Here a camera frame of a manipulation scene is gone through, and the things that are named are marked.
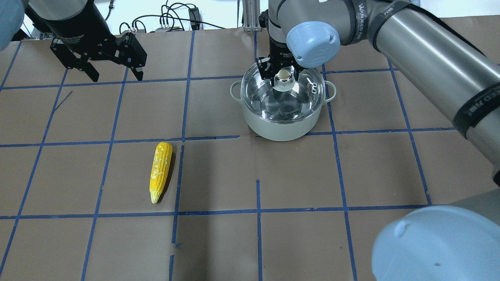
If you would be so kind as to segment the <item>glass pot lid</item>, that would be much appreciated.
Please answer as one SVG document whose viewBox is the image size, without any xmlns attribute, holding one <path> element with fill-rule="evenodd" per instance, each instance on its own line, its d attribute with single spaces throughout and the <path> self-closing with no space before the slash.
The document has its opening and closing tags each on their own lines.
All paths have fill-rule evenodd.
<svg viewBox="0 0 500 281">
<path fill-rule="evenodd" d="M 299 80 L 293 78 L 293 67 L 285 68 L 290 79 L 262 80 L 257 65 L 252 65 L 241 82 L 241 103 L 250 115 L 271 123 L 286 124 L 302 121 L 313 115 L 330 100 L 326 97 L 326 82 L 316 69 L 306 69 Z"/>
</svg>

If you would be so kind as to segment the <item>pale green cooking pot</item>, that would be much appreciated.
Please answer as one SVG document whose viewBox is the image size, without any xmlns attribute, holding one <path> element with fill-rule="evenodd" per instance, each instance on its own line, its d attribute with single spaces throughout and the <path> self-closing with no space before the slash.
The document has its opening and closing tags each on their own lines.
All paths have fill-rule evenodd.
<svg viewBox="0 0 500 281">
<path fill-rule="evenodd" d="M 316 69 L 298 73 L 293 66 L 263 79 L 257 64 L 230 86 L 246 124 L 257 135 L 275 142 L 298 139 L 316 125 L 321 107 L 336 97 L 336 86 Z"/>
</svg>

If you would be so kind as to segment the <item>yellow corn cob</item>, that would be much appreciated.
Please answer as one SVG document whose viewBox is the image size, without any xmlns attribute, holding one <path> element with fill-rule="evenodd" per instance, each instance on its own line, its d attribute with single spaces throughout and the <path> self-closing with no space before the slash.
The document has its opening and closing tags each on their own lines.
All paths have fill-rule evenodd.
<svg viewBox="0 0 500 281">
<path fill-rule="evenodd" d="M 158 203 L 166 185 L 173 155 L 173 146 L 167 142 L 160 142 L 154 153 L 150 173 L 149 192 L 152 203 Z"/>
</svg>

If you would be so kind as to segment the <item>brown paper table cover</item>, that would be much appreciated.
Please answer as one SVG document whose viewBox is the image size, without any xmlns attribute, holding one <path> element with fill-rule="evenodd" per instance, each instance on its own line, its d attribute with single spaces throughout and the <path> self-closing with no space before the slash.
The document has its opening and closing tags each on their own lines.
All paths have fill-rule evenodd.
<svg viewBox="0 0 500 281">
<path fill-rule="evenodd" d="M 272 142 L 229 93 L 266 56 L 242 29 L 138 34 L 144 81 L 1 51 L 2 281 L 369 281 L 379 231 L 495 190 L 490 163 L 363 41 L 320 67 L 311 132 Z"/>
</svg>

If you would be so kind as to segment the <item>aluminium frame post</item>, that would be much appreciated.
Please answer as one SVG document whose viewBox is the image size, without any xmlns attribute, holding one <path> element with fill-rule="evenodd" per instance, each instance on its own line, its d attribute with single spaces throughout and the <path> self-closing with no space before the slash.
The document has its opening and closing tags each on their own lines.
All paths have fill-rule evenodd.
<svg viewBox="0 0 500 281">
<path fill-rule="evenodd" d="M 260 32 L 261 25 L 259 16 L 261 14 L 260 0 L 243 0 L 243 23 L 242 27 L 245 32 Z"/>
</svg>

